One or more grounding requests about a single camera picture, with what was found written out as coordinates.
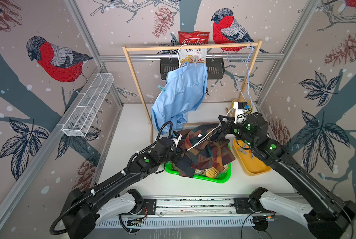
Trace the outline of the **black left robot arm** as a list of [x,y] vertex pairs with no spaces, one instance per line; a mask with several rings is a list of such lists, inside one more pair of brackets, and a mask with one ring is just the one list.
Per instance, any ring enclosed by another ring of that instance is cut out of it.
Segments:
[[99,210],[113,198],[117,201],[118,214],[128,213],[135,206],[140,207],[142,197],[136,190],[123,197],[118,197],[118,194],[151,174],[162,173],[160,166],[178,160],[182,153],[178,149],[180,135],[173,131],[173,123],[168,121],[163,126],[169,127],[168,135],[162,137],[159,131],[156,141],[133,154],[122,171],[87,190],[72,190],[60,215],[51,224],[50,234],[68,234],[71,239],[85,238],[103,218]]

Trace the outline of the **yellow plaid long-sleeve shirt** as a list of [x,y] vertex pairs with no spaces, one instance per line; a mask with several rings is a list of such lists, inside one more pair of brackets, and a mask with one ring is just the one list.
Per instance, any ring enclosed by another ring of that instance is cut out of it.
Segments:
[[[227,164],[223,166],[223,171],[219,171],[218,169],[212,167],[209,169],[196,169],[195,170],[195,178],[210,178],[214,180],[222,180],[226,177],[228,171],[231,169],[231,164]],[[166,171],[171,174],[180,175],[178,168],[173,163],[167,163]]]

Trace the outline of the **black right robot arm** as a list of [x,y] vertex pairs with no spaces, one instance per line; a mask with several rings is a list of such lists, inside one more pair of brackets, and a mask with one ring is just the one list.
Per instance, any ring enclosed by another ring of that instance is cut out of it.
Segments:
[[268,123],[260,113],[242,122],[219,116],[221,131],[247,144],[254,156],[285,178],[307,201],[305,204],[278,196],[263,187],[249,196],[254,213],[272,211],[307,228],[317,239],[339,239],[353,227],[356,204],[343,201],[313,178],[276,140],[268,137]]

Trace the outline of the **dark multicolour plaid shirt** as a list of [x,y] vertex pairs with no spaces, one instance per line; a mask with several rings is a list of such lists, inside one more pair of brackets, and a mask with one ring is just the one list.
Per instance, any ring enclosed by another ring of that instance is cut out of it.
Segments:
[[[182,139],[185,139],[186,149],[188,149],[215,127],[217,127],[217,124],[202,124],[192,129],[183,129],[178,133],[182,135]],[[223,171],[224,165],[235,160],[229,142],[230,140],[225,135],[217,133],[194,149],[186,151],[184,157],[180,157],[174,164],[178,168],[180,176],[192,178],[196,169],[212,167]]]

